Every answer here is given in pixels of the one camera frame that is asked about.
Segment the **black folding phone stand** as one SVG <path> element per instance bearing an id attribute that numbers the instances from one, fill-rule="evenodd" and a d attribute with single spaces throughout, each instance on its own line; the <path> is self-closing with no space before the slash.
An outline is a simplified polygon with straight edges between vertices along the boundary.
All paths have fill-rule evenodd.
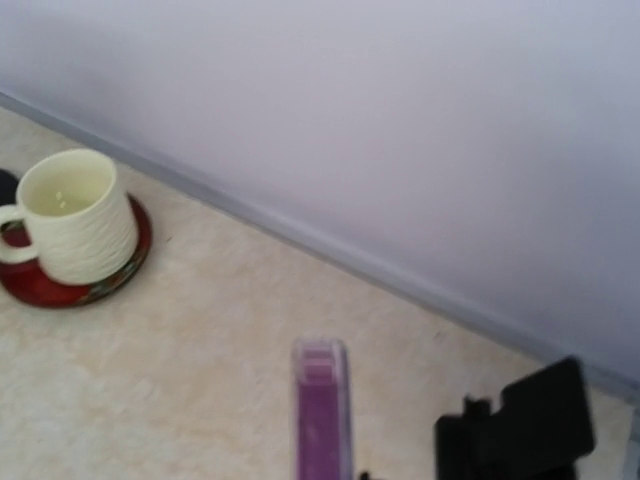
<path id="1" fill-rule="evenodd" d="M 464 398 L 463 411 L 434 425 L 437 479 L 576 479 L 596 447 L 592 413 L 575 357 L 504 387 L 500 408 Z"/>

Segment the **tall black clamp phone stand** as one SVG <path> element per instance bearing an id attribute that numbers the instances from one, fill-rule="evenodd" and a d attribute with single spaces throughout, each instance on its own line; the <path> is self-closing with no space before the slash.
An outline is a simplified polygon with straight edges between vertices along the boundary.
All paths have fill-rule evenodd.
<path id="1" fill-rule="evenodd" d="M 13 205 L 16 203 L 16 192 L 19 179 L 12 172 L 0 170 L 0 205 Z"/>

